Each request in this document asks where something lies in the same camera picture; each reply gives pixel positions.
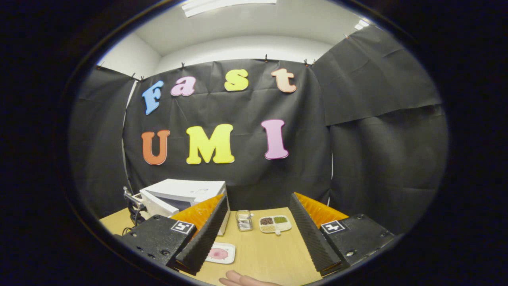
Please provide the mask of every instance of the metal container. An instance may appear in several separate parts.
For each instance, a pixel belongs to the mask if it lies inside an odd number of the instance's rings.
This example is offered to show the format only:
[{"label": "metal container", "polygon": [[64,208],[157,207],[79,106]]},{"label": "metal container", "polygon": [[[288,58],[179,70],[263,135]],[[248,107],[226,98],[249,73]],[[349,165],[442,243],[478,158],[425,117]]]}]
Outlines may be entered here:
[{"label": "metal container", "polygon": [[253,214],[249,210],[237,211],[236,212],[236,223],[238,230],[241,232],[252,230],[252,219]]}]

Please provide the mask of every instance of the white wall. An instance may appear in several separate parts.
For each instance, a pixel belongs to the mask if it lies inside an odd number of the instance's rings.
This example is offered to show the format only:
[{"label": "white wall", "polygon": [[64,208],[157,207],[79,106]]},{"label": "white wall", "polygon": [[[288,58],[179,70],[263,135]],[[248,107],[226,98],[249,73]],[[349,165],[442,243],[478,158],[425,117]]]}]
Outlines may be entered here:
[{"label": "white wall", "polygon": [[332,45],[314,40],[281,36],[244,36],[219,39],[189,46],[163,56],[154,70],[154,74],[186,66],[235,59],[268,59],[307,62],[312,64]]},{"label": "white wall", "polygon": [[97,64],[126,75],[136,73],[134,77],[140,79],[141,76],[154,75],[160,60],[159,53],[132,33],[111,48]]}]

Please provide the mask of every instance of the black curtain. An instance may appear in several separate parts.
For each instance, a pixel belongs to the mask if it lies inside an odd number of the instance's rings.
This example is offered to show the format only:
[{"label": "black curtain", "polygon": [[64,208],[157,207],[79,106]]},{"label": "black curtain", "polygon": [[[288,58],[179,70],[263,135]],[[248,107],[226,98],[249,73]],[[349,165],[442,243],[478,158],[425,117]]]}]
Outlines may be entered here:
[{"label": "black curtain", "polygon": [[69,153],[77,190],[92,213],[108,216],[127,206],[122,151],[125,107],[134,80],[93,69],[79,89],[69,125]]},{"label": "black curtain", "polygon": [[[271,72],[280,68],[294,74],[292,93],[277,87]],[[248,72],[248,87],[228,92],[225,74],[233,69]],[[190,96],[172,96],[177,79],[197,79]],[[162,80],[159,107],[149,115],[142,93]],[[261,122],[282,119],[283,143],[289,156],[267,160],[266,132]],[[189,165],[191,126],[203,127],[210,137],[219,124],[233,125],[231,152],[233,163],[201,162]],[[167,159],[161,165],[149,165],[142,155],[143,132],[157,134],[169,130]],[[136,86],[126,112],[123,133],[125,155],[135,191],[166,178],[185,180],[224,180],[233,210],[286,207],[294,191],[328,200],[331,180],[331,149],[325,125],[320,87],[310,67],[303,63],[264,60],[232,60],[193,65],[152,76]],[[159,153],[158,137],[152,143]]]},{"label": "black curtain", "polygon": [[342,40],[312,69],[330,128],[330,206],[407,232],[434,197],[446,165],[447,124],[432,80],[374,26]]}]

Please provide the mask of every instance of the ceiling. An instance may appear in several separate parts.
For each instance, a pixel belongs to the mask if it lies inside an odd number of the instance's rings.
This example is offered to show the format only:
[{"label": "ceiling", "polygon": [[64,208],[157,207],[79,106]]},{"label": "ceiling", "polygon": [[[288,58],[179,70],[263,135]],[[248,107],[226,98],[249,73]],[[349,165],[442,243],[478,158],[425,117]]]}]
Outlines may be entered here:
[{"label": "ceiling", "polygon": [[219,8],[187,18],[178,4],[135,33],[161,56],[221,38],[271,35],[334,45],[355,30],[360,17],[328,0],[277,0]]}]

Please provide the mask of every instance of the foam letter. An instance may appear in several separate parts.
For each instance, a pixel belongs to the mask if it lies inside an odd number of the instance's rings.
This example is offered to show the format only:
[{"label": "foam letter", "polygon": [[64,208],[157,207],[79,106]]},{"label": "foam letter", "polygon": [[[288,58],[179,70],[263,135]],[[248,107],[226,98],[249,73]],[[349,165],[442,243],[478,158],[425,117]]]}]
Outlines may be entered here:
[{"label": "foam letter", "polygon": [[295,75],[288,72],[287,69],[278,69],[272,72],[272,76],[275,76],[275,81],[277,81],[277,87],[287,93],[291,93],[296,90],[296,85],[289,84],[289,79],[294,78]]},{"label": "foam letter", "polygon": [[248,73],[246,70],[230,70],[226,74],[224,87],[227,91],[242,91],[249,86],[249,80],[246,79]]},{"label": "foam letter", "polygon": [[201,156],[207,163],[210,162],[213,150],[215,150],[215,156],[213,157],[213,161],[215,163],[233,163],[235,161],[235,157],[231,155],[231,147],[229,144],[229,135],[232,130],[233,125],[231,124],[217,125],[212,133],[212,136],[208,139],[203,127],[189,127],[187,129],[187,134],[189,134],[190,137],[187,164],[201,163],[201,158],[198,156],[198,150],[201,152]]},{"label": "foam letter", "polygon": [[160,87],[164,85],[162,80],[159,80],[154,85],[152,85],[149,89],[147,89],[142,97],[145,98],[146,103],[146,115],[149,115],[152,111],[154,111],[158,107],[158,102],[155,99],[161,98],[161,90]]},{"label": "foam letter", "polygon": [[161,130],[157,132],[159,137],[159,155],[154,156],[152,153],[152,138],[155,136],[153,132],[144,132],[141,134],[143,139],[143,158],[150,165],[160,165],[164,163],[168,156],[168,145],[167,139],[169,136],[169,130]]},{"label": "foam letter", "polygon": [[171,89],[171,95],[173,96],[189,96],[194,93],[194,83],[196,83],[196,78],[193,76],[186,76],[183,78],[180,78],[176,81],[176,83],[179,83],[175,85]]},{"label": "foam letter", "polygon": [[265,154],[265,158],[268,160],[282,159],[289,155],[289,152],[284,149],[284,143],[282,142],[283,125],[284,121],[280,119],[271,119],[261,122],[261,126],[266,130],[268,151]]}]

